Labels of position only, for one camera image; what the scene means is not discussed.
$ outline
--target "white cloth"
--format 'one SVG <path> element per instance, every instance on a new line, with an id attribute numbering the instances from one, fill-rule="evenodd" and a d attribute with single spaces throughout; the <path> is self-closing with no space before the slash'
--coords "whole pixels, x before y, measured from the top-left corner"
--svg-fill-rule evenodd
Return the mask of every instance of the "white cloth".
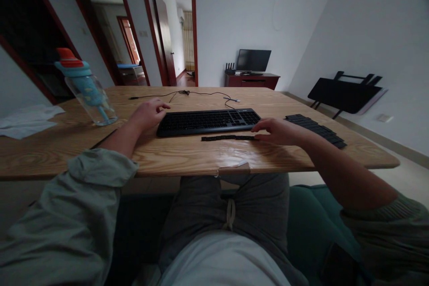
<path id="1" fill-rule="evenodd" d="M 230 231 L 196 237 L 167 268 L 161 286 L 283 285 L 290 283 L 271 256 L 252 240 Z"/>
<path id="2" fill-rule="evenodd" d="M 19 109 L 5 118 L 0 118 L 0 135 L 22 139 L 55 126 L 57 123 L 47 120 L 64 112 L 59 106 L 45 105 Z"/>

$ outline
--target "gray pants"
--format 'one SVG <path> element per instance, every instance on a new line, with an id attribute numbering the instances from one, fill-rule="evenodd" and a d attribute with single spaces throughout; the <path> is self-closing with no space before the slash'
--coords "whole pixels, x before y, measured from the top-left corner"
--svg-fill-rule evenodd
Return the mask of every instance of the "gray pants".
<path id="1" fill-rule="evenodd" d="M 236 209 L 233 232 L 264 248 L 291 285 L 307 285 L 306 278 L 287 259 L 287 173 L 222 176 L 222 180 L 240 185 L 235 195 L 231 196 Z M 196 236 L 222 229 L 227 221 L 228 201 L 221 199 L 221 193 L 219 178 L 181 178 L 180 190 L 161 233 L 161 272 L 166 270 L 179 252 Z"/>

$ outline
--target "cuff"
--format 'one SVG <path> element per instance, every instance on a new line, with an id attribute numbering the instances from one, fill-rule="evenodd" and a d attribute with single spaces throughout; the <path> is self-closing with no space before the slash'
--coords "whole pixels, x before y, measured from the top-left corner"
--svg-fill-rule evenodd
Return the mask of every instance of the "cuff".
<path id="1" fill-rule="evenodd" d="M 69 174 L 80 181 L 110 187 L 123 187 L 137 172 L 138 163 L 110 150 L 86 150 L 68 161 Z"/>
<path id="2" fill-rule="evenodd" d="M 397 199 L 387 206 L 365 211 L 343 209 L 341 212 L 344 216 L 357 220 L 383 222 L 429 216 L 428 210 L 424 205 L 415 200 L 408 199 L 399 192 Z"/>

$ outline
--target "water bottle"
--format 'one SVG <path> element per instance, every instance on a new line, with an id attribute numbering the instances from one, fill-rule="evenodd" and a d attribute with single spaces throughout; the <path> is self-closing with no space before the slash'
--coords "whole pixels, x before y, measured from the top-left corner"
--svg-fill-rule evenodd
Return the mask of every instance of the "water bottle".
<path id="1" fill-rule="evenodd" d="M 55 62 L 55 67 L 64 74 L 67 86 L 94 123 L 99 126 L 114 123 L 118 117 L 89 64 L 78 60 L 68 48 L 57 48 L 57 51 L 61 60 Z"/>

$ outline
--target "black keyboard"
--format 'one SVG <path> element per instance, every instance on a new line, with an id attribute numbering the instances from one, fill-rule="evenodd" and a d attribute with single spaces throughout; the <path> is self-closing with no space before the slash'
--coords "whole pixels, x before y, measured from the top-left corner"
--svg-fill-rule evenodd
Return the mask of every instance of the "black keyboard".
<path id="1" fill-rule="evenodd" d="M 220 109 L 167 113 L 156 135 L 159 137 L 244 131 L 252 129 L 261 118 L 253 109 Z"/>
<path id="2" fill-rule="evenodd" d="M 346 147 L 347 144 L 344 140 L 336 135 L 334 131 L 327 128 L 326 126 L 319 125 L 318 122 L 313 121 L 311 118 L 302 116 L 301 114 L 286 116 L 285 120 L 300 125 L 316 134 L 319 134 L 324 139 L 327 139 L 330 143 L 335 145 L 337 148 Z"/>

